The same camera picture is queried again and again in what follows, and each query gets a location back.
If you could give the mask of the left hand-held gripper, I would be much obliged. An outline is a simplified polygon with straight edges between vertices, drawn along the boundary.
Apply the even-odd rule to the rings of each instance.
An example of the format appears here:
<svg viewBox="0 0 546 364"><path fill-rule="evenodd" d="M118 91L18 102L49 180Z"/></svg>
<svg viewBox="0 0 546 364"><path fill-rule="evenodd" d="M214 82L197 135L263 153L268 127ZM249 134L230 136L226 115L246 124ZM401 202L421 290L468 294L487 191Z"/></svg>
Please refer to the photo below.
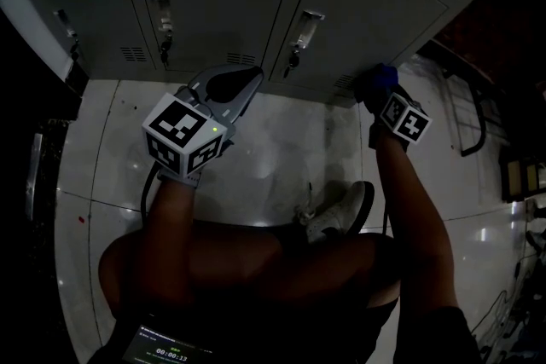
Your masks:
<svg viewBox="0 0 546 364"><path fill-rule="evenodd" d="M263 79L258 66L226 64L200 72L176 94L165 94L142 124L159 178L197 187L203 168L233 144L235 120Z"/></svg>

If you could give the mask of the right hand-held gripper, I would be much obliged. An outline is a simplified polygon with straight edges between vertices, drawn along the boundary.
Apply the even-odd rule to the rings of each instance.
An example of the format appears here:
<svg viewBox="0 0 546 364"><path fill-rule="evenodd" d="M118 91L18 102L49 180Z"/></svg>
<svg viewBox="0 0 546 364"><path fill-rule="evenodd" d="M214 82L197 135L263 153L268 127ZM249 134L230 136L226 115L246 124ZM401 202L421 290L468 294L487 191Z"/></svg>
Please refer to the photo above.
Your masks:
<svg viewBox="0 0 546 364"><path fill-rule="evenodd" d="M419 102L399 94L398 84L387 86L385 97L388 99L369 129L369 147L375 149L381 129L394 134L403 149L410 144L418 144L432 119L422 110Z"/></svg>

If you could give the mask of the blue cloth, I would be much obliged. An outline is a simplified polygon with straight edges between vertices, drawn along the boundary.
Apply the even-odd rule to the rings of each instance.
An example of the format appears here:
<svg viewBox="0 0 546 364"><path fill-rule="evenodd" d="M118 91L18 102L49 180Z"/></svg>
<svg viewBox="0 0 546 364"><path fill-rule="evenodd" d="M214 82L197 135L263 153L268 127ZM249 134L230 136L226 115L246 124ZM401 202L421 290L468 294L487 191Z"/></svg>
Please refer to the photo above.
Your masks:
<svg viewBox="0 0 546 364"><path fill-rule="evenodd" d="M354 81L353 90L357 103L363 103L373 115L380 114L389 98L385 88L398 84L398 71L393 66L378 64L362 72Z"/></svg>

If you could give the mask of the person's right forearm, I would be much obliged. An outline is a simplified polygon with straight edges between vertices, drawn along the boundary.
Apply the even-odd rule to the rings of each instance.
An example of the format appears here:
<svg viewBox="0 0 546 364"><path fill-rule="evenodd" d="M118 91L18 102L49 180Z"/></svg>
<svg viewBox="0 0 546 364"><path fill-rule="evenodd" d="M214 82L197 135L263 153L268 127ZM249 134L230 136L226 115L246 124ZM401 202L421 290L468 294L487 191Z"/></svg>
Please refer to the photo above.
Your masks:
<svg viewBox="0 0 546 364"><path fill-rule="evenodd" d="M438 210L394 134L382 129L375 151L401 257L401 316L418 319L456 307L453 253Z"/></svg>

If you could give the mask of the person's left forearm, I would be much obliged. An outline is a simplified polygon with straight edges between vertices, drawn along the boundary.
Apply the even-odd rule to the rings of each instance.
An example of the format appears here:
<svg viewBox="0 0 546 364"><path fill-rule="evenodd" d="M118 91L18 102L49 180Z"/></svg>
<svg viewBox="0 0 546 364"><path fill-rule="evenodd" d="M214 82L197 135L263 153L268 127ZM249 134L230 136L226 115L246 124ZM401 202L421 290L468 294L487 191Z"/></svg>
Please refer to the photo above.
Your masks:
<svg viewBox="0 0 546 364"><path fill-rule="evenodd" d="M166 179L154 198L142 234L140 283L147 298L185 305L195 189Z"/></svg>

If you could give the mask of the dark brown wooden furniture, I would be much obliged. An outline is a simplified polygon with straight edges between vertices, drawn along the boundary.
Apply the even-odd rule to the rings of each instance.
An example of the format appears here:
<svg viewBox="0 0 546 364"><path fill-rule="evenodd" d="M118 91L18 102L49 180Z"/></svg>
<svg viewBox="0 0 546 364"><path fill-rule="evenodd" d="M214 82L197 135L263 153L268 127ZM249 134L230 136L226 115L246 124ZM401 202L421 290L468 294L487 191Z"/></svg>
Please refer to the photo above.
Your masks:
<svg viewBox="0 0 546 364"><path fill-rule="evenodd" d="M501 89L546 99L546 1L473 0L433 40Z"/></svg>

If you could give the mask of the white sneaker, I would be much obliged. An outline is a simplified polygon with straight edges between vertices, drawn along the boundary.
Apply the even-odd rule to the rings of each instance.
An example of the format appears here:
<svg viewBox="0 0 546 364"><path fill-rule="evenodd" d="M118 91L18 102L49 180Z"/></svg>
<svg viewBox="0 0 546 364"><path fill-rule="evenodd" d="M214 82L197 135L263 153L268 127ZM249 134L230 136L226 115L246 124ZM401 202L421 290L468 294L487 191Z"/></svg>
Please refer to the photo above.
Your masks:
<svg viewBox="0 0 546 364"><path fill-rule="evenodd" d="M358 234L365 224L375 196L369 182L354 182L338 202L323 212L312 208L313 190L309 183L306 199L295 207L295 222L305 231L310 245Z"/></svg>

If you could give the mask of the person's left leg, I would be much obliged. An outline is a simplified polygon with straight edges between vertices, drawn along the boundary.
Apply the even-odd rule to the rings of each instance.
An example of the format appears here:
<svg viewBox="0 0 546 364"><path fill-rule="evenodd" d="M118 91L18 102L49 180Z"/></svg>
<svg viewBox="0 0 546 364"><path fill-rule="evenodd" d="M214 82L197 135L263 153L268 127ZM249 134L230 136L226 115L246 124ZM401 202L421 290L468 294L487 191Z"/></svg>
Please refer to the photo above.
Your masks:
<svg viewBox="0 0 546 364"><path fill-rule="evenodd" d="M141 236L142 230L122 235L101 256L99 281L113 314L121 307L122 286ZM201 292L246 285L281 255L279 239L263 230L197 222L189 243L190 289Z"/></svg>

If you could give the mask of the person's leg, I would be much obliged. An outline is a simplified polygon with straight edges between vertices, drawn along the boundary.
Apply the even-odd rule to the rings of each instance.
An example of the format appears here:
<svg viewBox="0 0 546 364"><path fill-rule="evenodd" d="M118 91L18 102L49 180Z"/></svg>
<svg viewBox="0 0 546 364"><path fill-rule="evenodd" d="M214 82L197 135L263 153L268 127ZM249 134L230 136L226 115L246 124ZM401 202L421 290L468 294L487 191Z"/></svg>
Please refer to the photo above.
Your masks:
<svg viewBox="0 0 546 364"><path fill-rule="evenodd" d="M142 230L122 235L101 256L99 281L113 314L121 307L122 286L141 236ZM197 222L189 243L190 289L201 292L246 285L281 255L279 239L263 230Z"/></svg>
<svg viewBox="0 0 546 364"><path fill-rule="evenodd" d="M272 263L253 284L263 299L311 306L347 292L366 307L382 306L400 294L400 264L394 239L358 234L313 245Z"/></svg>

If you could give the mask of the person's right leg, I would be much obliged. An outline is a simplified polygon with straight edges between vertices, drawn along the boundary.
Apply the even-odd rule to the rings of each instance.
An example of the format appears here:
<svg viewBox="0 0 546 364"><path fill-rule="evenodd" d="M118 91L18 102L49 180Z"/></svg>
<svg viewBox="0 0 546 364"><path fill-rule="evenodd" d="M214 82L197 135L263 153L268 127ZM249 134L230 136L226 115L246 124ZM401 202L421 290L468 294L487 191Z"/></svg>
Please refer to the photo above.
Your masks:
<svg viewBox="0 0 546 364"><path fill-rule="evenodd" d="M311 306L347 292L366 307L382 306L400 294L400 264L394 239L358 234L313 245L272 263L253 284L263 299Z"/></svg>

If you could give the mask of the person's black shorts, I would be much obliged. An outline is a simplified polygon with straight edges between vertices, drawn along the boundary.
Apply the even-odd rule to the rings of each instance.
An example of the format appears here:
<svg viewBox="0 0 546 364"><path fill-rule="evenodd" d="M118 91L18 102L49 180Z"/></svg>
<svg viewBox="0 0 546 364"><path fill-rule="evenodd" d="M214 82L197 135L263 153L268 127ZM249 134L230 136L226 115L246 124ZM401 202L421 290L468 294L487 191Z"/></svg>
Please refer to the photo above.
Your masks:
<svg viewBox="0 0 546 364"><path fill-rule="evenodd" d="M210 350L214 364L366 364L396 305L369 308L342 300L295 309L245 302L122 315L88 364L127 364L121 357L140 325Z"/></svg>

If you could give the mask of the person's black sleeve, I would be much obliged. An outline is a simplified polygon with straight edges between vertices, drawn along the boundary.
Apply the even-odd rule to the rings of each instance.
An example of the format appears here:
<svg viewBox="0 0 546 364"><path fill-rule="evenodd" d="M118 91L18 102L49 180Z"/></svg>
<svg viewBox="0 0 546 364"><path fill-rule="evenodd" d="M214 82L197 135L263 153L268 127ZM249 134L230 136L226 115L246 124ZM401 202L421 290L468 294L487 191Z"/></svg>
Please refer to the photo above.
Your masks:
<svg viewBox="0 0 546 364"><path fill-rule="evenodd" d="M443 307L398 326L393 364L482 364L463 312Z"/></svg>

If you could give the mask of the phone with timer screen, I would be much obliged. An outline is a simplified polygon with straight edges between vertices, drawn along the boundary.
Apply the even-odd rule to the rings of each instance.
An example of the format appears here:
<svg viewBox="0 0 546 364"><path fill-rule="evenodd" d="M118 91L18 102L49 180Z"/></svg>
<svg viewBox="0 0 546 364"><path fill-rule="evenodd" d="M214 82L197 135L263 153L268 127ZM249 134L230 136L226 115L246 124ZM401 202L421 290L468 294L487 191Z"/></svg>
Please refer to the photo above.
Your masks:
<svg viewBox="0 0 546 364"><path fill-rule="evenodd" d="M140 325L121 361L127 364L214 364L214 356L210 350Z"/></svg>

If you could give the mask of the black metal chair frame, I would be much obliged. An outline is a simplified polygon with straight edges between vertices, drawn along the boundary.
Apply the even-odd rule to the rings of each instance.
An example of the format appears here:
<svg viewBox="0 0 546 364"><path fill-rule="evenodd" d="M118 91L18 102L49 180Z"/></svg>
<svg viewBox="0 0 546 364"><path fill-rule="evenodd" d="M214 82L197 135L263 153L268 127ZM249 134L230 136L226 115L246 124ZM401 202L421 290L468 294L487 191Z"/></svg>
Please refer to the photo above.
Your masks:
<svg viewBox="0 0 546 364"><path fill-rule="evenodd" d="M484 101L498 103L502 100L501 91L488 80L479 70L467 63L461 56L456 55L452 50L436 40L429 40L418 51L417 54L438 66L442 81L444 83L448 105L450 106L454 122L456 124L457 134L460 140L460 155L465 158L480 151L487 138L487 125L492 124L497 128L502 128L502 122L496 121L492 117L487 117L483 108ZM458 87L465 86L470 94L470 99L462 95L453 94L450 88L450 81L454 79L454 85ZM472 114L478 122L477 126L473 124L463 124L457 116L457 102L465 101L472 104ZM470 147L463 148L460 127L465 126L479 131L478 140Z"/></svg>

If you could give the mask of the black frame with yellow panels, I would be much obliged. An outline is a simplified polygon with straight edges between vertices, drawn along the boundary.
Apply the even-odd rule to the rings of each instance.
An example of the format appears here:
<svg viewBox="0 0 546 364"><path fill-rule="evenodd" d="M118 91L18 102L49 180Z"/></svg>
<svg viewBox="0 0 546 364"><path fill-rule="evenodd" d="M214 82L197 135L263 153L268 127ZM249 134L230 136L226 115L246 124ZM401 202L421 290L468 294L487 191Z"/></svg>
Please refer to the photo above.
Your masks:
<svg viewBox="0 0 546 364"><path fill-rule="evenodd" d="M546 194L546 164L530 159L508 159L499 162L502 200L523 201L538 194Z"/></svg>

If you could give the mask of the grey metal bar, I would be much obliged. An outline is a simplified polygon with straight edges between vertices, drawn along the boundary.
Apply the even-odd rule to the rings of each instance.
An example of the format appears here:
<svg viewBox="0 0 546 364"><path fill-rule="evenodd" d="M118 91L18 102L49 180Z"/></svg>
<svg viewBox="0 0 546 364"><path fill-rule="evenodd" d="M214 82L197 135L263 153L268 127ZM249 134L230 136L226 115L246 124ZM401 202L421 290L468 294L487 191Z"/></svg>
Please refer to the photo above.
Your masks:
<svg viewBox="0 0 546 364"><path fill-rule="evenodd" d="M39 165L42 156L42 145L43 135L41 133L36 133L32 141L29 168L26 179L25 213L27 220L30 222L33 220Z"/></svg>

